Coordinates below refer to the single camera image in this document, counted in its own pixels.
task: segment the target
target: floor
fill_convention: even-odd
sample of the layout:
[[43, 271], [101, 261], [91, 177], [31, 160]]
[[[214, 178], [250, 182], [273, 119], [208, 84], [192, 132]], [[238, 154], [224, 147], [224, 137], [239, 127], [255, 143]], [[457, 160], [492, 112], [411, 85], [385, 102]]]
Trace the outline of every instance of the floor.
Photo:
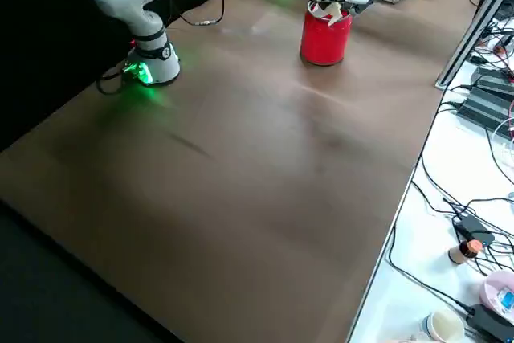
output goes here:
[[0, 154], [0, 197], [185, 341], [343, 340], [473, 9], [377, 4], [314, 67], [304, 8], [173, 23], [177, 82], [88, 88]]
[[179, 342], [1, 202], [0, 277], [3, 341]]

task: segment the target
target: red container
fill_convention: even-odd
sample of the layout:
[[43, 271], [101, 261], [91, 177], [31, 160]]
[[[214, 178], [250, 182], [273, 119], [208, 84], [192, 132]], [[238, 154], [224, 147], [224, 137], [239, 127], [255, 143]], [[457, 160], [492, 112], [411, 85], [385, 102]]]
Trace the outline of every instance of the red container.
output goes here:
[[352, 26], [352, 15], [347, 14], [330, 27], [331, 15], [318, 18], [312, 13], [315, 3], [309, 2], [305, 12], [304, 33], [300, 54], [310, 63], [331, 66], [345, 57], [346, 43]]

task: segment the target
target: electronic device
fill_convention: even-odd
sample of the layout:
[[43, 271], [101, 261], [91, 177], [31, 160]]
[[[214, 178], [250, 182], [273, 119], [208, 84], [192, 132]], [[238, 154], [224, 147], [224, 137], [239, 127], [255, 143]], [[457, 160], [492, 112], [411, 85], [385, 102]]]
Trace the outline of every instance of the electronic device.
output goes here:
[[467, 240], [479, 240], [484, 247], [495, 241], [495, 236], [474, 216], [462, 216], [455, 229]]
[[[481, 88], [472, 88], [457, 115], [493, 131], [507, 118], [511, 102], [512, 99], [505, 100]], [[507, 125], [501, 125], [497, 133], [507, 140], [512, 139]]]
[[514, 99], [514, 83], [503, 71], [478, 67], [471, 76], [471, 84], [499, 98]]
[[514, 341], [514, 325], [482, 304], [471, 307], [466, 322], [484, 335], [487, 341], [503, 343]]

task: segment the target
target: white cup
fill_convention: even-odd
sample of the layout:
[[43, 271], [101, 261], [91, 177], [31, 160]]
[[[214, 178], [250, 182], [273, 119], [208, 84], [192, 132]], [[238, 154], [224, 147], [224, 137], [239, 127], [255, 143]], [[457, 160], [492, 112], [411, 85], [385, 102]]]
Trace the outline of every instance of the white cup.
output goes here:
[[431, 313], [423, 319], [421, 327], [431, 339], [442, 343], [454, 343], [464, 339], [464, 323], [450, 309]]

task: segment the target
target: black background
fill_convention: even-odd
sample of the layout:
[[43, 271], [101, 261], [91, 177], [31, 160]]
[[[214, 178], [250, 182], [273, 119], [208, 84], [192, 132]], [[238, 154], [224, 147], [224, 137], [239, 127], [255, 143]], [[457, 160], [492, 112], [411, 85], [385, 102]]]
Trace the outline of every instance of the black background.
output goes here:
[[[185, 11], [207, 0], [174, 1], [174, 10]], [[103, 15], [93, 0], [4, 3], [4, 21], [11, 24], [3, 33], [4, 66], [11, 71], [4, 71], [2, 82], [0, 150], [120, 62], [131, 40], [128, 28]], [[169, 0], [147, 8], [170, 20]]]

